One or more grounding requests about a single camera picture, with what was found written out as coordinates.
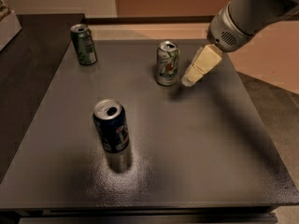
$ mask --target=dark blue soda can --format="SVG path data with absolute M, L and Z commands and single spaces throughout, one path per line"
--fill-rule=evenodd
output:
M 128 127 L 125 111 L 120 103 L 114 100 L 100 101 L 94 107 L 93 122 L 105 151 L 117 153 L 128 146 Z

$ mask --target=countertop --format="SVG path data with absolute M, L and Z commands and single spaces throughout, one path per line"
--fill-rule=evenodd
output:
M 82 17 L 82 15 L 20 16 L 22 32 L 0 53 L 2 177 L 64 57 L 70 41 L 69 27 L 78 23 Z M 15 55 L 15 50 L 19 51 L 18 56 Z M 287 167 L 292 166 L 293 161 L 289 162 L 288 157 L 283 156 L 283 150 L 290 150 L 298 145 L 298 95 L 245 74 L 238 74 L 280 156 L 287 162 Z M 289 169 L 289 172 L 292 177 L 297 177 L 297 173 L 292 169 L 291 171 Z
M 227 54 L 196 86 L 164 87 L 153 72 L 160 42 L 96 41 L 98 62 L 90 66 L 79 65 L 69 46 L 0 187 L 0 208 L 299 204 Z M 182 76 L 206 40 L 177 43 Z M 94 105 L 106 98 L 124 106 L 130 135 L 130 148 L 112 155 L 92 121 Z

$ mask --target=gray floor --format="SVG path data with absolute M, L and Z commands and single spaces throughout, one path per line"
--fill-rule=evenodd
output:
M 299 188 L 299 95 L 239 73 L 252 102 Z M 276 210 L 279 224 L 296 224 L 299 206 Z

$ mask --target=black table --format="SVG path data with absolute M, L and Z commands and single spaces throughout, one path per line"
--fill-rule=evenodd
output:
M 0 186 L 1 209 L 247 217 L 299 204 L 228 57 L 193 88 L 161 87 L 159 42 L 97 42 L 99 62 L 86 67 L 68 48 Z M 204 43 L 178 41 L 180 73 Z M 127 111 L 131 144 L 117 156 L 105 154 L 91 119 L 104 98 Z M 116 173 L 109 164 L 123 159 L 132 164 Z

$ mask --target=soda can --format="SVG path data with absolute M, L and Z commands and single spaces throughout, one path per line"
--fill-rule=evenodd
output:
M 89 65 L 97 61 L 92 32 L 87 25 L 72 26 L 71 38 L 80 64 Z
M 10 13 L 7 0 L 0 0 L 0 21 Z
M 132 166 L 132 152 L 130 145 L 118 153 L 105 152 L 107 164 L 115 173 L 124 173 Z
M 93 122 L 105 151 L 117 153 L 128 146 L 125 110 L 120 103 L 108 99 L 100 101 L 94 107 Z
M 171 86 L 178 80 L 178 45 L 170 42 L 162 42 L 157 49 L 157 73 L 156 81 L 164 86 Z

